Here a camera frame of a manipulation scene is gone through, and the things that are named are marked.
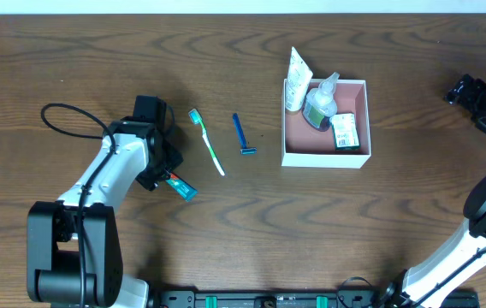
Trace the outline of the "red teal Colgate toothpaste tube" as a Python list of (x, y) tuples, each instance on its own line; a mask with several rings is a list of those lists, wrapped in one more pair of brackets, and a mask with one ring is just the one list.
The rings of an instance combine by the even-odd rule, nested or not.
[(170, 173), (166, 182), (187, 202), (191, 201), (198, 191), (175, 173)]

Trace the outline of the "clear pump bottle purple liquid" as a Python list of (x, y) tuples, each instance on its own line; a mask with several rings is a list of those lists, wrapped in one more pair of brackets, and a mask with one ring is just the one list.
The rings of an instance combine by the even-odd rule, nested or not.
[(305, 96), (302, 115), (306, 122), (317, 131), (327, 131), (330, 118), (337, 113), (338, 107), (334, 94), (339, 78), (340, 74), (334, 72), (330, 77), (321, 81), (318, 87), (312, 88)]

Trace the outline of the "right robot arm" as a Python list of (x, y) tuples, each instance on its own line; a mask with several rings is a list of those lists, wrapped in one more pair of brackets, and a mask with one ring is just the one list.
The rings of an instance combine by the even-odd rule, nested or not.
[[(465, 74), (444, 97), (471, 114), (486, 134), (486, 83)], [(404, 270), (375, 307), (439, 307), (446, 297), (486, 267), (486, 176), (471, 190), (464, 220), (455, 233), (422, 263)]]

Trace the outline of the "green white soap box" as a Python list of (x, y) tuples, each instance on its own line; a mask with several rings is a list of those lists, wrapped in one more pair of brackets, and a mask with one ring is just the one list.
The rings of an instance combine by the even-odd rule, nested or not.
[(333, 130), (335, 149), (337, 151), (353, 151), (360, 148), (355, 114), (336, 114), (330, 118)]

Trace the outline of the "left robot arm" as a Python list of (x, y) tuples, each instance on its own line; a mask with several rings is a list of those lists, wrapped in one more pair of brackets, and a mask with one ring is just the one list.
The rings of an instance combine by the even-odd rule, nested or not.
[(116, 212), (133, 182), (154, 190), (183, 161), (165, 125), (172, 109), (138, 96), (130, 116), (103, 125), (84, 174), (27, 216), (27, 294), (53, 307), (152, 307), (148, 282), (125, 274)]

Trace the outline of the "white Pantene lotion tube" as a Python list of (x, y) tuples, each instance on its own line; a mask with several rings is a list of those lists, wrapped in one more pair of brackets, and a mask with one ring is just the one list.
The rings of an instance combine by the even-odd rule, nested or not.
[(285, 108), (287, 111), (297, 112), (302, 108), (312, 76), (312, 71), (293, 47), (285, 83)]

